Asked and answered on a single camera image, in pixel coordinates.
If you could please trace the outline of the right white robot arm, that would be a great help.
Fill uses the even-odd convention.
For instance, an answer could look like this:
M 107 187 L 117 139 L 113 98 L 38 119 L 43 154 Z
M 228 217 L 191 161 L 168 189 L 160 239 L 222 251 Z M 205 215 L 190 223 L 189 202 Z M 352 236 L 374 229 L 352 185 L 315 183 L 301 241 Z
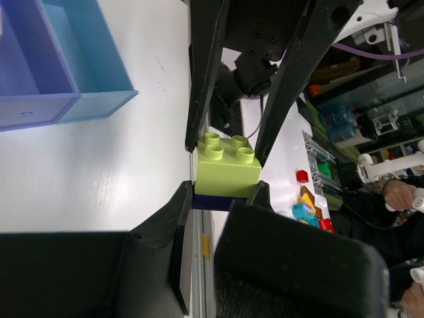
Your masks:
M 268 94 L 255 146 L 265 164 L 294 101 L 330 47 L 398 13 L 387 1 L 188 1 L 191 91 L 185 149 L 211 103 Z

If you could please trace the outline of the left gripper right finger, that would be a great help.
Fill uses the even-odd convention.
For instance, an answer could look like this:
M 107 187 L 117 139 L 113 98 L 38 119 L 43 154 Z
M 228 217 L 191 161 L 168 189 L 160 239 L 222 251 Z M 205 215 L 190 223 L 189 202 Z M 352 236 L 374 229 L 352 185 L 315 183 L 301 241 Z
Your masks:
M 266 182 L 231 203 L 214 279 L 218 317 L 385 317 L 389 305 L 378 252 L 275 213 Z

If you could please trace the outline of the dark blue lego plate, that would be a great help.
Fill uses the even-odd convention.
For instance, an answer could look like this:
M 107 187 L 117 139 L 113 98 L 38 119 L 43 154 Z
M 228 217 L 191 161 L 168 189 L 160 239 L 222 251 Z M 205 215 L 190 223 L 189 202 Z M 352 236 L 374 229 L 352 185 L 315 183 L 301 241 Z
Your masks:
M 245 202 L 246 198 L 201 195 L 195 193 L 193 197 L 193 208 L 208 211 L 230 211 L 233 201 L 237 200 Z

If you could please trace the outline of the operator hand lower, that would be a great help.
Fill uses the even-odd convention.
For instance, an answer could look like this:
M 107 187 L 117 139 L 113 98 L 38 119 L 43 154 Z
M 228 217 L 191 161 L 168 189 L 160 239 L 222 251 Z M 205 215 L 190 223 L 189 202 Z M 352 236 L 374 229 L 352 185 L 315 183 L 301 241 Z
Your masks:
M 409 316 L 424 317 L 424 296 L 421 284 L 412 283 L 411 287 L 402 295 L 401 306 Z

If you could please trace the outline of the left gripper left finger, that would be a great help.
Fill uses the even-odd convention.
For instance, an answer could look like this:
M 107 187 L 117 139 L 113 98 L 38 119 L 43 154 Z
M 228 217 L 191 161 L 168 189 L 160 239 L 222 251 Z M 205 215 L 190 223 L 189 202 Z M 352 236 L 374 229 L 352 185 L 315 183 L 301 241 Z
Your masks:
M 3 233 L 2 317 L 184 317 L 193 185 L 130 231 Z

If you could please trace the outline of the green yellow blue lego stack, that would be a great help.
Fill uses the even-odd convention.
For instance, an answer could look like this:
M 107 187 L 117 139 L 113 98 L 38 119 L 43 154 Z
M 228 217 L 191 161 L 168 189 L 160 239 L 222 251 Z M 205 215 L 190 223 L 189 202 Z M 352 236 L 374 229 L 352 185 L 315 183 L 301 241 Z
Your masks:
M 198 195 L 247 198 L 259 182 L 262 167 L 245 136 L 207 132 L 197 141 L 197 157 Z

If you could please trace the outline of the operator hand upper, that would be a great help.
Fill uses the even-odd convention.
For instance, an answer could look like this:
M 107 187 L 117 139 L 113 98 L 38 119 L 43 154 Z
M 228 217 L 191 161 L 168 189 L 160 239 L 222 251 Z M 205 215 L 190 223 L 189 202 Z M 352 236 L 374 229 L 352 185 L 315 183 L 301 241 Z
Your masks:
M 382 193 L 388 206 L 396 211 L 405 211 L 413 208 L 413 192 L 415 190 L 416 187 L 414 185 L 392 180 L 386 184 Z

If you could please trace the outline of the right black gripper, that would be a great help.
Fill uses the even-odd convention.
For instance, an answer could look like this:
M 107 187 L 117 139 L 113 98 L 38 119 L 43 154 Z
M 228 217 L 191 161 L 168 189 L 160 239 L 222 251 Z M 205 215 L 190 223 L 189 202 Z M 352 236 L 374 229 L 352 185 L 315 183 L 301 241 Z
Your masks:
M 284 55 L 272 82 L 254 149 L 259 163 L 265 166 L 290 107 L 360 4 L 343 0 L 188 1 L 191 89 L 185 149 L 193 152 L 196 147 L 223 45 L 273 62 Z

